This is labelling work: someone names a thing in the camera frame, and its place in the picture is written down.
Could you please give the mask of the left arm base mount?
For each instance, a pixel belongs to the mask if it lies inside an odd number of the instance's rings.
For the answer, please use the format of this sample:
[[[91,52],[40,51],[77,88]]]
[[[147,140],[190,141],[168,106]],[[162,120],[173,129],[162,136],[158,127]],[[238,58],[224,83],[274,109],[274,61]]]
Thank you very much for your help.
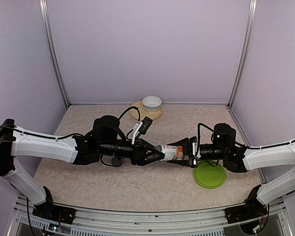
[[[35,205],[32,214],[44,219],[57,221],[59,224],[72,225],[76,210],[71,207],[55,205],[50,190],[46,186],[43,188],[46,194],[45,202]]]

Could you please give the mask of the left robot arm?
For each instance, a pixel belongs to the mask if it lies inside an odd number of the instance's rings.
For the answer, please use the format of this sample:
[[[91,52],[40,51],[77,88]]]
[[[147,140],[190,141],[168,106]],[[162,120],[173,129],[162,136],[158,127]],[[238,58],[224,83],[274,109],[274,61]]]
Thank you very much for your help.
[[[0,125],[0,177],[24,194],[39,207],[46,217],[53,219],[59,207],[53,203],[49,190],[38,184],[17,161],[18,156],[60,160],[74,165],[88,165],[101,156],[128,158],[132,165],[144,166],[163,160],[165,155],[152,144],[142,140],[128,141],[115,116],[102,116],[85,134],[54,136],[17,127],[14,120],[6,119]]]

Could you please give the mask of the orange pill bottle grey cap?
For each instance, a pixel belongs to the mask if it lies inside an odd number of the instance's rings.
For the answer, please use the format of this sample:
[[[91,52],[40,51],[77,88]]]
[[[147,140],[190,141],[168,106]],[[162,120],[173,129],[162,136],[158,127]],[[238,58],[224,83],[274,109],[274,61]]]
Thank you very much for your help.
[[[182,161],[187,159],[187,156],[183,154],[182,146],[157,145],[155,149],[164,154],[162,161]]]

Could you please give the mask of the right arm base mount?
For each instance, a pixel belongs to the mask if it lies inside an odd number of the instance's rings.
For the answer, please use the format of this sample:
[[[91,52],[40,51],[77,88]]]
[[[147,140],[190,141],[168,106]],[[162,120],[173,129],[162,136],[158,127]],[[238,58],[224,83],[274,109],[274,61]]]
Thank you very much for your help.
[[[268,214],[265,204],[257,200],[257,192],[261,185],[255,186],[240,206],[228,207],[224,210],[228,224],[261,217]]]

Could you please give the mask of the grey round bottle cap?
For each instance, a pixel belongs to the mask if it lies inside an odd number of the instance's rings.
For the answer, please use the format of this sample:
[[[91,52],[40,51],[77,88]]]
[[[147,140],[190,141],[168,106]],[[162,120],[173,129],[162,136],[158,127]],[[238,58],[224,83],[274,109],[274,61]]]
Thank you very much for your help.
[[[120,167],[123,163],[124,163],[124,159],[123,158],[113,157],[111,159],[111,165],[113,167]]]

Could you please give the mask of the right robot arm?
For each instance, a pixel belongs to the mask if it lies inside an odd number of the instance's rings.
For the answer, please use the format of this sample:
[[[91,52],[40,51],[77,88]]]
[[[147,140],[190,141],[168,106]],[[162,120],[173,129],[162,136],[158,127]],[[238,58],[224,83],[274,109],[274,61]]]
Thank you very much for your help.
[[[261,206],[269,204],[283,195],[295,191],[295,139],[283,143],[250,147],[236,142],[236,130],[226,123],[214,126],[210,144],[200,144],[196,140],[185,138],[177,142],[183,148],[185,156],[182,160],[171,157],[172,164],[195,167],[201,161],[222,160],[223,166],[233,173],[245,173],[264,167],[292,165],[293,168],[276,179],[254,187],[241,213],[252,218],[261,210]]]

